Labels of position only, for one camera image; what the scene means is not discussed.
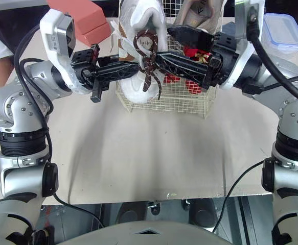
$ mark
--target cable connector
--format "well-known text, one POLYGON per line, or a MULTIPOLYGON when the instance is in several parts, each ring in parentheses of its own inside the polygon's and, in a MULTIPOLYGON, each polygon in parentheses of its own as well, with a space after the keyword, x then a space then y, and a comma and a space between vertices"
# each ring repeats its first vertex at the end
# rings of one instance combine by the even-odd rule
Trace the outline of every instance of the cable connector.
POLYGON ((246 39, 252 42, 255 38, 259 37, 259 35, 258 12, 252 6, 247 15, 246 39))

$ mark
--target white table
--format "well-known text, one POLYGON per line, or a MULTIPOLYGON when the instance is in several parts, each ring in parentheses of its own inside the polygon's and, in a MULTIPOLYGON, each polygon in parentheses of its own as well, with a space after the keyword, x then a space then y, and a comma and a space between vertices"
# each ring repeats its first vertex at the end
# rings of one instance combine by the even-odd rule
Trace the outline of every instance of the white table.
MULTIPOLYGON (((85 48, 77 43, 76 50, 85 48)), ((109 53, 110 38, 100 48, 101 56, 117 53, 116 45, 109 53)), ((39 33, 25 57, 46 59, 39 33)), ((291 61, 298 65, 298 53, 291 61)), ((205 120, 172 112, 128 113, 115 84, 99 104, 73 94, 54 106, 49 127, 58 195, 73 204, 224 196, 249 166, 270 156, 278 124, 271 110, 235 88, 219 90, 205 120)), ((260 182, 261 167, 247 174, 233 195, 265 194, 260 182)), ((48 198, 45 204, 56 202, 48 198)))

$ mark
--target white sneaker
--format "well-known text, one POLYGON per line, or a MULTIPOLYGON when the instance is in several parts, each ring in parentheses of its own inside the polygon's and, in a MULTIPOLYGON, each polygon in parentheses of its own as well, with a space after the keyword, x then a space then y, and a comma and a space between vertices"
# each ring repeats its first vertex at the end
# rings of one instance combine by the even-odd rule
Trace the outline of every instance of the white sneaker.
POLYGON ((165 77, 164 73, 151 66, 156 52, 168 50, 166 17, 162 2, 160 0, 122 1, 119 32, 121 35, 118 42, 120 60, 138 62, 142 68, 142 71, 133 77, 123 79, 121 88, 131 102, 147 103, 161 93, 159 87, 165 77))
POLYGON ((227 0, 185 0, 174 25, 189 25, 210 34, 220 31, 227 0))

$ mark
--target black cable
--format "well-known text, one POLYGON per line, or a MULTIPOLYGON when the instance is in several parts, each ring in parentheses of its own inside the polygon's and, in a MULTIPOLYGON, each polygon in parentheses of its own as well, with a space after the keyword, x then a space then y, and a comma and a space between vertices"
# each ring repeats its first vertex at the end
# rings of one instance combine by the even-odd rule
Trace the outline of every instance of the black cable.
POLYGON ((220 216, 219 216, 219 220, 218 220, 218 222, 217 222, 217 224, 216 224, 214 230, 212 231, 213 233, 217 230, 217 228, 218 228, 218 226, 219 226, 219 224, 220 224, 220 222, 221 222, 221 219, 222 219, 222 217, 223 217, 223 215, 224 215, 224 211, 225 211, 225 207, 226 207, 226 202, 227 202, 227 200, 230 198, 230 196, 231 196, 231 194, 232 194, 234 188, 236 187, 236 185, 240 182, 240 180, 241 180, 241 179, 242 179, 248 172, 250 172, 252 169, 254 169, 255 167, 258 167, 259 165, 261 165, 261 164, 263 164, 263 163, 264 163, 264 161, 261 161, 261 162, 255 164, 255 165, 249 167, 249 168, 248 168, 246 171, 244 171, 244 173, 242 173, 241 176, 234 182, 234 184, 233 184, 232 187, 230 188, 230 190, 229 190, 229 192, 228 192, 228 194, 227 194, 227 196, 226 196, 226 198, 225 198, 225 200, 224 200, 224 203, 223 203, 223 205, 222 205, 222 209, 221 209, 221 213, 220 213, 220 216))
POLYGON ((52 104, 52 101, 50 100, 50 98, 36 85, 36 83, 34 83, 34 81, 28 76, 26 70, 25 70, 25 64, 28 62, 42 62, 44 60, 41 59, 35 59, 35 58, 27 58, 27 59, 23 59, 20 62, 20 70, 21 70, 21 74, 22 76, 29 82, 29 84, 32 85, 32 87, 35 88, 35 90, 46 100, 46 102, 49 105, 49 111, 47 112, 47 116, 50 115, 53 112, 54 106, 52 104))
MULTIPOLYGON (((298 81, 298 76, 297 77, 293 77, 293 78, 289 78, 288 81, 290 83, 293 83, 293 82, 297 82, 298 81)), ((267 86, 263 89, 263 91, 268 91, 268 90, 271 90, 271 89, 274 89, 274 88, 278 88, 278 87, 281 87, 282 84, 280 83, 275 83, 275 84, 272 84, 270 86, 267 86)))
POLYGON ((99 217, 97 217, 94 213, 91 213, 90 211, 87 211, 85 209, 82 209, 82 208, 79 208, 79 207, 76 207, 72 204, 68 204, 68 203, 65 203, 63 200, 61 200, 56 193, 53 194, 53 197, 56 199, 57 202, 61 203, 62 205, 66 206, 66 207, 69 207, 69 208, 73 208, 73 209, 76 209, 78 211, 81 211, 81 212, 84 212, 84 213, 87 213, 89 215, 92 215, 92 217, 99 223, 99 225, 102 227, 102 228, 105 228, 105 226, 103 225, 102 221, 99 219, 99 217))
POLYGON ((251 42, 255 47, 255 50, 261 59, 262 63, 268 69, 270 74, 294 97, 298 99, 298 88, 296 88, 287 78, 278 70, 278 68, 274 65, 272 60, 267 55, 265 49, 263 48, 259 37, 257 35, 251 35, 251 42))
MULTIPOLYGON (((24 92, 26 94, 26 96, 28 97, 28 99, 30 100, 30 102, 32 103, 32 105, 35 108, 35 112, 37 113, 39 119, 41 120, 41 124, 42 127, 44 129, 48 129, 48 125, 47 125, 47 121, 45 119, 45 116, 42 114, 42 111, 40 109, 40 107, 38 106, 38 104, 36 103, 30 89, 28 88, 26 82, 24 81, 24 78, 22 76, 22 72, 21 72, 21 65, 19 63, 20 57, 23 54, 23 52, 25 51, 27 45, 29 44, 29 42, 31 41, 34 33, 40 28, 39 25, 36 25, 34 28, 32 28, 25 36, 24 38, 21 40, 21 42, 19 43, 16 51, 15 51, 15 56, 14 56, 14 67, 16 70, 16 74, 17 77, 19 79, 19 82, 22 86, 22 88, 24 89, 24 92)), ((49 147, 49 161, 51 161, 52 158, 52 142, 51 142, 51 138, 49 133, 46 133, 46 137, 47 137, 47 141, 48 141, 48 147, 49 147)))

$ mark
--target wire basket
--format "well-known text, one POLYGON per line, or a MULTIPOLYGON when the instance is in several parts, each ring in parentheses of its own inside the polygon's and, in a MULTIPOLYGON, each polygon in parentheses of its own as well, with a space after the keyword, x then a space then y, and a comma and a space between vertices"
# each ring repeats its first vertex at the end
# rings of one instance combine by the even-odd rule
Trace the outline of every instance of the wire basket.
MULTIPOLYGON (((182 0, 163 0, 167 26, 173 25, 181 8, 182 0)), ((183 47, 172 36, 167 35, 168 49, 183 54, 183 47)), ((203 92, 198 86, 183 78, 171 76, 162 83, 160 100, 157 98, 146 104, 136 104, 129 101, 123 94, 120 81, 117 82, 116 94, 124 107, 131 112, 133 109, 148 109, 159 111, 183 112, 197 114, 206 118, 217 96, 217 87, 211 87, 203 92)))

